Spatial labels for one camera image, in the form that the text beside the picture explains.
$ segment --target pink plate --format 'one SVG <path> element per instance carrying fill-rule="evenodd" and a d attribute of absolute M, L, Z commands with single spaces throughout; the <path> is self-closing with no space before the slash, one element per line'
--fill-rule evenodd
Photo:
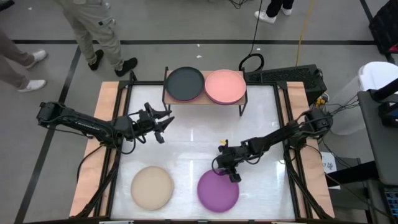
<path fill-rule="evenodd" d="M 212 72 L 207 77 L 205 90 L 214 102 L 231 105 L 243 97 L 246 92 L 246 82 L 238 72 L 222 69 Z"/>

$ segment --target gray floor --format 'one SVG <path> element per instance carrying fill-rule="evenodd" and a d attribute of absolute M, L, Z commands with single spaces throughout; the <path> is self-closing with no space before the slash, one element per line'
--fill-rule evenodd
<path fill-rule="evenodd" d="M 185 39 L 252 39 L 256 20 L 253 12 L 259 1 L 249 1 L 236 10 L 228 1 L 216 0 L 108 0 L 117 20 L 122 40 Z M 367 0 L 375 14 L 387 0 Z M 264 0 L 265 8 L 269 0 Z M 259 24 L 257 39 L 298 40 L 310 0 L 297 1 L 293 14 L 278 16 L 271 26 Z M 71 40 L 73 33 L 54 0 L 18 0 L 16 5 L 0 12 L 0 26 L 16 40 Z M 305 40 L 372 40 L 368 19 L 359 0 L 317 0 L 308 23 Z M 33 167 L 41 150 L 46 130 L 35 119 L 41 101 L 56 101 L 68 74 L 76 45 L 19 45 L 22 50 L 45 49 L 49 58 L 26 71 L 32 78 L 46 78 L 43 90 L 20 94 L 0 83 L 0 111 L 3 156 L 0 159 L 0 222 L 12 223 L 25 194 Z M 262 53 L 264 69 L 291 67 L 295 64 L 296 45 L 256 45 Z M 185 44 L 123 45 L 124 57 L 139 60 L 134 70 L 140 80 L 161 80 L 164 67 L 170 69 L 193 66 L 202 70 L 237 69 L 250 45 Z M 301 64 L 315 63 L 323 70 L 328 93 L 333 97 L 365 63 L 386 61 L 374 45 L 303 45 Z M 257 61 L 247 62 L 253 70 Z M 101 82 L 125 80 L 114 75 L 104 61 L 92 72 L 83 56 L 78 62 L 66 105 L 93 114 Z M 365 131 L 350 137 L 326 138 L 328 145 L 344 157 L 373 159 Z M 86 140 L 78 136 L 55 133 L 25 222 L 67 218 L 76 186 L 76 169 L 82 158 Z"/>

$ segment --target person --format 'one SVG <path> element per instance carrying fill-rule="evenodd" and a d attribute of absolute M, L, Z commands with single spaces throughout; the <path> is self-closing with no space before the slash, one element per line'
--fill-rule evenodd
<path fill-rule="evenodd" d="M 7 34 L 0 29 L 0 80 L 13 85 L 19 92 L 25 93 L 41 89 L 47 82 L 45 80 L 28 80 L 24 75 L 12 69 L 6 58 L 25 66 L 25 68 L 32 68 L 46 56 L 47 52 L 44 50 L 38 50 L 32 54 L 19 50 Z"/>
<path fill-rule="evenodd" d="M 257 11 L 254 13 L 254 17 L 258 18 L 263 22 L 268 22 L 269 24 L 274 24 L 276 21 L 276 16 L 279 11 L 289 16 L 292 13 L 294 0 L 271 0 L 271 3 L 268 5 L 267 10 Z"/>
<path fill-rule="evenodd" d="M 103 0 L 57 0 L 63 14 L 70 23 L 91 70 L 97 70 L 105 55 L 117 76 L 121 77 L 134 67 L 135 57 L 124 61 L 121 57 L 120 41 L 113 30 L 114 20 Z M 102 50 L 94 52 L 93 37 Z"/>

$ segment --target wooden stand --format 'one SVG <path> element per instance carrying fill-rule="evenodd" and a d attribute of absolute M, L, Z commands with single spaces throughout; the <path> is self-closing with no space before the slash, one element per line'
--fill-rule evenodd
<path fill-rule="evenodd" d="M 168 67 L 166 67 L 165 72 L 164 72 L 164 83 L 166 83 L 167 77 L 172 73 L 172 70 L 169 70 Z M 213 72 L 213 71 L 200 71 L 203 74 L 203 77 L 206 78 Z M 244 71 L 236 71 L 238 72 L 242 77 L 244 77 Z M 162 95 L 162 102 L 164 105 L 165 110 L 170 110 L 171 105 L 220 105 L 218 103 L 215 103 L 213 100 L 211 100 L 207 94 L 206 91 L 203 90 L 199 96 L 197 96 L 195 99 L 190 100 L 190 101 L 178 101 L 171 97 L 169 93 L 167 93 L 165 84 L 163 84 L 163 95 Z M 232 105 L 238 105 L 239 106 L 239 116 L 243 115 L 244 109 L 246 108 L 246 105 L 248 103 L 248 91 L 244 93 L 244 96 L 236 103 Z"/>

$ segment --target pants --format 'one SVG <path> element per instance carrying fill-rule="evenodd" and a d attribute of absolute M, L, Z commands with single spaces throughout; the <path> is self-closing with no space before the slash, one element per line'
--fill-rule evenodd
<path fill-rule="evenodd" d="M 57 0 L 70 23 L 82 54 L 89 64 L 96 62 L 93 37 L 116 70 L 121 70 L 120 41 L 113 29 L 112 17 L 103 0 Z"/>
<path fill-rule="evenodd" d="M 292 9 L 294 0 L 271 0 L 267 8 L 267 16 L 275 17 L 278 15 L 282 5 L 284 9 Z"/>
<path fill-rule="evenodd" d="M 15 72 L 6 58 L 23 66 L 28 66 L 35 60 L 33 55 L 19 50 L 13 41 L 8 38 L 7 34 L 0 29 L 0 80 L 20 90 L 26 88 L 29 83 L 28 79 L 24 75 Z"/>

